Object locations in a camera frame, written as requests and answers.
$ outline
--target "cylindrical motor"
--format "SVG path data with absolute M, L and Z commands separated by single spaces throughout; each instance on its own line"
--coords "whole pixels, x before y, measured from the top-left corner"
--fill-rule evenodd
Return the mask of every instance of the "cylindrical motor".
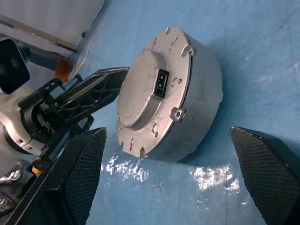
M 118 99 L 118 141 L 136 157 L 178 161 L 208 132 L 222 101 L 215 54 L 176 27 L 136 58 Z

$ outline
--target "blue surface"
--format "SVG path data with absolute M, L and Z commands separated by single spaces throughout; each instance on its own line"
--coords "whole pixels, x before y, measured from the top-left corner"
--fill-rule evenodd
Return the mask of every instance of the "blue surface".
M 265 224 L 244 185 L 229 129 L 299 143 L 300 1 L 112 0 L 100 17 L 82 76 L 130 66 L 151 38 L 178 26 L 219 57 L 224 99 L 205 139 L 181 163 L 121 152 L 116 101 L 96 112 L 93 127 L 107 127 L 108 137 L 87 224 Z

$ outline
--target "wire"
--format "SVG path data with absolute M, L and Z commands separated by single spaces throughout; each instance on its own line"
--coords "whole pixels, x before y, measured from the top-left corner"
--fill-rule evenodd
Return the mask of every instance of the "wire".
M 86 57 L 88 56 L 89 49 L 90 49 L 90 41 L 89 41 L 89 44 L 88 44 L 88 49 L 86 50 L 85 57 L 84 57 L 83 61 L 80 63 L 79 67 L 77 68 L 77 70 L 75 71 L 75 73 L 74 73 L 73 76 L 75 76 L 77 74 L 77 72 L 79 71 L 80 67 L 84 64 L 84 62 L 86 60 Z

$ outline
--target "black connector socket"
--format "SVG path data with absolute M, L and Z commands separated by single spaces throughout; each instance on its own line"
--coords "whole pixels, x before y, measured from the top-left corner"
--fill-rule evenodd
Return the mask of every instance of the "black connector socket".
M 163 69 L 160 69 L 158 71 L 155 90 L 154 90 L 154 94 L 156 96 L 161 98 L 165 97 L 165 90 L 167 88 L 168 78 L 169 78 L 168 71 L 165 71 Z

